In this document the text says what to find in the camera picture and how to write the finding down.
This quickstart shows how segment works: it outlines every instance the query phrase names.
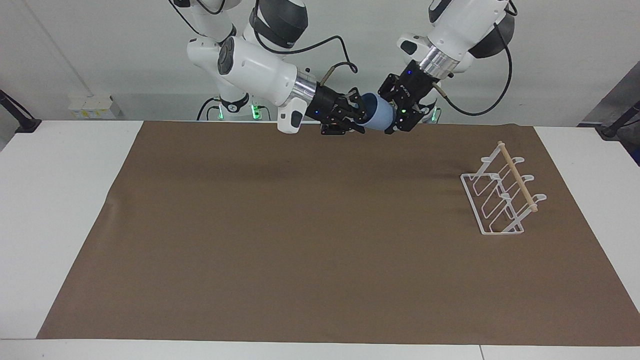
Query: white table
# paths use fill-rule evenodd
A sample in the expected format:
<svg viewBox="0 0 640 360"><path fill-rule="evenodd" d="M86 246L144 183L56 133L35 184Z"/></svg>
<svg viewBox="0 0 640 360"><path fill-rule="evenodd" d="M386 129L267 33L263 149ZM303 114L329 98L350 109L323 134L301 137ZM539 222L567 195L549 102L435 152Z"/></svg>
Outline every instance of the white table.
<svg viewBox="0 0 640 360"><path fill-rule="evenodd" d="M33 340L141 125L44 122L0 152L0 338L12 339L0 359L640 359L640 347ZM536 130L640 308L640 168L592 129Z"/></svg>

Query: wooden dowel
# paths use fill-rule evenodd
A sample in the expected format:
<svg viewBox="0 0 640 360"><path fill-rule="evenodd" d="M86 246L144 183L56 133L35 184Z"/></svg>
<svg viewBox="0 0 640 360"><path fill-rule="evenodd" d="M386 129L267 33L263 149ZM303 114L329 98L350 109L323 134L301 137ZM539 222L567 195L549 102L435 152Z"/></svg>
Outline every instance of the wooden dowel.
<svg viewBox="0 0 640 360"><path fill-rule="evenodd" d="M527 185L524 183L524 180L522 180L522 176L520 176L520 172L516 168L516 165L513 163L513 158L511 158L511 155L509 155L509 152L507 151L506 145L504 145L503 142L498 142L498 146L500 147L500 152L504 156L504 159L507 161L507 165L509 165L509 168L511 169L511 173L516 178L516 182L518 183L518 186L520 187L522 194L527 200L527 204L531 208L531 211L534 213L537 213L538 205L533 201L533 198L531 197L531 193L529 192L529 189L527 189Z"/></svg>

